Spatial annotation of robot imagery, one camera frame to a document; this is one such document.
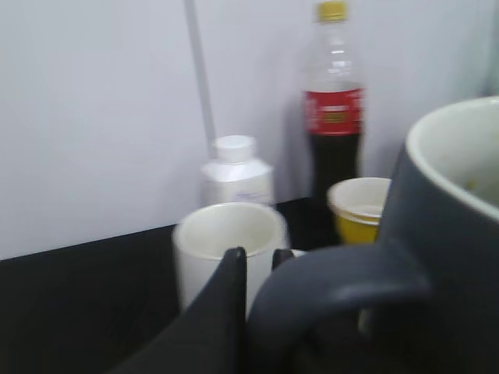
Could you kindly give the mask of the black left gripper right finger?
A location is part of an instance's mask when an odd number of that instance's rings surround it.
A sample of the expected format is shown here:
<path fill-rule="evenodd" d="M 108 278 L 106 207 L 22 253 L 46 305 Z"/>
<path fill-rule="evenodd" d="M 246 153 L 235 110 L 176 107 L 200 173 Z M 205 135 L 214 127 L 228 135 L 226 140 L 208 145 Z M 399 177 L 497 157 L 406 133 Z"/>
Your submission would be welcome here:
<path fill-rule="evenodd" d="M 272 256 L 271 271 L 275 271 L 284 262 L 294 259 L 295 255 L 291 249 L 276 249 Z"/>

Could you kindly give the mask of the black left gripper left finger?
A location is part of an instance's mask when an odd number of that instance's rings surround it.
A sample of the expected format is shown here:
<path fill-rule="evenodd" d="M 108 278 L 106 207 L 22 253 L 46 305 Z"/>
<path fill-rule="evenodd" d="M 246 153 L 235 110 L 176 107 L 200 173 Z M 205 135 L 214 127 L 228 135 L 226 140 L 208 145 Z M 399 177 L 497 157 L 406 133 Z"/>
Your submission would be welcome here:
<path fill-rule="evenodd" d="M 175 321 L 113 373 L 239 373 L 246 332 L 244 248 L 225 252 L 210 280 Z"/>

